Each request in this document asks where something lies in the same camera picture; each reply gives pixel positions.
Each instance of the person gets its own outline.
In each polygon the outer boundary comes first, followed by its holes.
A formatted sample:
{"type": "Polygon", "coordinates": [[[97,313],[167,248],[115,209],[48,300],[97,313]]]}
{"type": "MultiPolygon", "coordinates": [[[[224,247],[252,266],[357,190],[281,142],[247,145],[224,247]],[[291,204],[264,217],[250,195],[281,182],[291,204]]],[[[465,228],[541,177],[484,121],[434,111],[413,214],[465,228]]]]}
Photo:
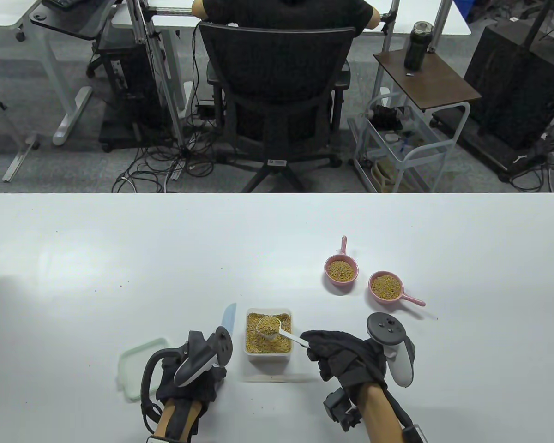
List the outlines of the person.
{"type": "Polygon", "coordinates": [[[192,14],[201,20],[248,28],[365,28],[380,24],[380,13],[364,0],[195,0],[192,14]]]}
{"type": "MultiPolygon", "coordinates": [[[[338,378],[353,404],[357,405],[371,443],[403,443],[402,428],[412,424],[410,417],[387,390],[386,357],[374,340],[361,340],[338,331],[307,331],[301,338],[309,342],[308,357],[316,361],[320,376],[338,378]]],[[[218,382],[226,369],[214,367],[191,384],[178,388],[173,382],[180,359],[163,359],[163,376],[156,392],[164,405],[155,437],[189,442],[197,434],[199,418],[216,399],[218,382]]]]}

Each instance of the pink ladle bowl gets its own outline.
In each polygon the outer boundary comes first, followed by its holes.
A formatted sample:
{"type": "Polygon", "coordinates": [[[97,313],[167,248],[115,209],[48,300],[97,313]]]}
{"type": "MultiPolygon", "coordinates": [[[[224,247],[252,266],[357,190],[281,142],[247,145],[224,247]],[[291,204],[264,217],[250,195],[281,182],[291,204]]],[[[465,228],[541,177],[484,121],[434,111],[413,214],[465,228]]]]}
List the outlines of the pink ladle bowl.
{"type": "Polygon", "coordinates": [[[344,235],[341,240],[341,253],[335,254],[332,257],[330,257],[328,260],[326,260],[326,263],[324,264],[324,274],[326,274],[328,280],[330,280],[330,283],[332,283],[335,286],[350,285],[355,281],[355,279],[357,278],[357,275],[359,275],[359,266],[357,266],[357,262],[347,255],[347,236],[344,235]],[[336,281],[334,278],[328,275],[328,266],[330,266],[332,262],[338,262],[338,261],[343,261],[345,263],[348,263],[353,268],[353,273],[354,273],[353,278],[351,278],[348,282],[336,281]]]}
{"type": "Polygon", "coordinates": [[[374,274],[372,274],[372,276],[369,278],[369,282],[367,283],[367,287],[369,287],[369,292],[372,293],[372,295],[375,297],[376,301],[378,303],[382,303],[382,304],[390,304],[390,303],[395,303],[397,301],[400,301],[400,300],[406,300],[406,301],[410,301],[410,302],[413,302],[414,304],[416,305],[419,305],[419,306],[425,306],[425,302],[423,302],[422,300],[419,300],[418,298],[412,298],[412,297],[408,297],[408,295],[406,295],[406,293],[404,292],[404,283],[402,283],[402,280],[398,278],[398,275],[396,274],[393,274],[392,272],[388,272],[387,270],[379,270],[378,272],[375,272],[374,274]],[[400,282],[400,295],[392,300],[386,300],[386,299],[383,299],[383,298],[379,298],[376,293],[374,293],[373,289],[372,289],[372,282],[378,278],[378,277],[381,277],[383,275],[391,275],[393,276],[393,278],[395,278],[396,280],[398,280],[400,282]]]}

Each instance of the chair wheel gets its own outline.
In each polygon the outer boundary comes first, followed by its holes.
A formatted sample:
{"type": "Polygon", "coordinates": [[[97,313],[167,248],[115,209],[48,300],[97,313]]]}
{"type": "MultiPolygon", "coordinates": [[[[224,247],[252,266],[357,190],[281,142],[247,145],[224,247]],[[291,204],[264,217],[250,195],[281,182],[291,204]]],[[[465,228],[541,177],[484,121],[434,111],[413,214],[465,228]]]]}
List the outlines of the chair wheel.
{"type": "Polygon", "coordinates": [[[343,161],[340,158],[338,158],[336,156],[330,157],[330,167],[331,168],[340,168],[342,164],[343,164],[343,161]]]}

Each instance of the black shirt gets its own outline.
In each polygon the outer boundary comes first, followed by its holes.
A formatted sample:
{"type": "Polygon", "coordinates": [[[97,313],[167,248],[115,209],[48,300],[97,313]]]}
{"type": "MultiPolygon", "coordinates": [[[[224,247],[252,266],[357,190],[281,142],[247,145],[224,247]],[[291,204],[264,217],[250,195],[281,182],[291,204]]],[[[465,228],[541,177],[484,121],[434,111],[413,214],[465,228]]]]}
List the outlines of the black shirt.
{"type": "Polygon", "coordinates": [[[373,15],[364,0],[203,0],[213,23],[246,28],[330,29],[354,27],[361,34],[373,15]]]}

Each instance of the measuring scoop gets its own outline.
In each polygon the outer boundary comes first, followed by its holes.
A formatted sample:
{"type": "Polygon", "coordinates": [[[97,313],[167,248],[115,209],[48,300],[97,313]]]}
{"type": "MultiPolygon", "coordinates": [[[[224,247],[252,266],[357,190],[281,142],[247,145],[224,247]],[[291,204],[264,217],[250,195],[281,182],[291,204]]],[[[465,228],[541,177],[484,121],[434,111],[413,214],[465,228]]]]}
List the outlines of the measuring scoop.
{"type": "Polygon", "coordinates": [[[263,318],[261,318],[259,320],[259,322],[256,323],[256,332],[259,333],[260,335],[262,335],[267,340],[274,340],[275,337],[277,337],[277,335],[283,335],[285,338],[289,338],[291,341],[294,341],[294,342],[300,344],[304,348],[309,348],[310,347],[310,344],[307,341],[303,340],[302,338],[296,337],[294,334],[288,333],[288,331],[284,331],[283,328],[281,327],[281,320],[277,317],[274,317],[274,316],[264,316],[263,318]],[[277,320],[279,322],[279,332],[277,332],[275,334],[263,334],[261,331],[259,331],[259,325],[261,324],[261,322],[266,317],[273,317],[275,320],[277,320]]]}
{"type": "Polygon", "coordinates": [[[335,254],[332,257],[330,257],[328,260],[326,260],[326,263],[324,264],[324,274],[326,274],[326,276],[330,280],[330,283],[332,283],[335,286],[350,285],[355,281],[355,279],[357,278],[357,275],[359,275],[359,266],[357,266],[357,262],[347,255],[347,236],[344,235],[341,240],[341,253],[335,254]],[[339,262],[339,261],[345,262],[353,268],[353,278],[351,278],[348,282],[340,282],[330,277],[330,275],[328,275],[328,266],[330,266],[332,262],[339,262]]]}
{"type": "Polygon", "coordinates": [[[374,274],[372,274],[372,276],[369,278],[369,283],[367,284],[367,286],[369,287],[369,291],[376,298],[378,303],[389,304],[389,303],[394,303],[394,302],[397,302],[397,301],[400,301],[400,300],[406,300],[406,301],[413,302],[414,304],[419,305],[419,306],[425,306],[425,302],[423,302],[422,300],[419,300],[418,298],[409,297],[408,295],[406,295],[406,293],[404,292],[404,283],[402,283],[402,280],[398,278],[398,275],[393,274],[392,272],[388,272],[387,270],[380,270],[380,271],[375,272],[374,274]],[[385,298],[378,297],[378,294],[374,293],[374,291],[372,289],[372,282],[376,278],[381,277],[383,275],[390,275],[393,278],[395,278],[396,280],[398,280],[398,282],[400,283],[400,294],[398,295],[398,297],[393,298],[391,300],[388,300],[388,299],[385,299],[385,298]]]}

